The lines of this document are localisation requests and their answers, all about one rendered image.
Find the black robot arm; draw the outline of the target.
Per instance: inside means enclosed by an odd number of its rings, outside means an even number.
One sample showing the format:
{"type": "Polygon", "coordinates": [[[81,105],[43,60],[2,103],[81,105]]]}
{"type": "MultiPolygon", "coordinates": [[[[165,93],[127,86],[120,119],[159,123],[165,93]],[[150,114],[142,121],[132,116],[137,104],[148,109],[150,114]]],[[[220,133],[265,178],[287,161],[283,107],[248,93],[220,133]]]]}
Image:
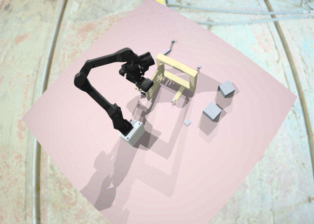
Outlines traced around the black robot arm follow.
{"type": "Polygon", "coordinates": [[[87,78],[92,68],[115,62],[126,62],[121,67],[123,72],[127,71],[130,75],[136,75],[139,69],[142,69],[142,76],[150,66],[155,65],[150,52],[138,56],[130,48],[123,48],[113,54],[86,60],[80,72],[75,75],[74,85],[88,93],[110,116],[113,128],[119,130],[126,137],[134,127],[128,120],[123,119],[121,107],[117,106],[116,103],[109,103],[109,101],[90,84],[87,78]]]}

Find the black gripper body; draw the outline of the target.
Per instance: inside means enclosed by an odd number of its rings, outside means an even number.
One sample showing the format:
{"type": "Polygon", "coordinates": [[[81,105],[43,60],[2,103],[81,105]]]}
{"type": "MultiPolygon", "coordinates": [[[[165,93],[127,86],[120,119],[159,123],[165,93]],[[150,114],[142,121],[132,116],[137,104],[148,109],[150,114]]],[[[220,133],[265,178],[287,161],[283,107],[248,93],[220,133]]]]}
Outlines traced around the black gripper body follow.
{"type": "Polygon", "coordinates": [[[139,72],[136,75],[130,75],[127,71],[123,72],[123,69],[121,68],[119,70],[119,74],[121,76],[124,76],[126,73],[126,77],[132,80],[134,83],[138,83],[140,85],[141,90],[144,92],[148,92],[148,90],[153,86],[153,81],[151,79],[146,79],[142,76],[141,73],[142,69],[139,69],[139,72]]]}

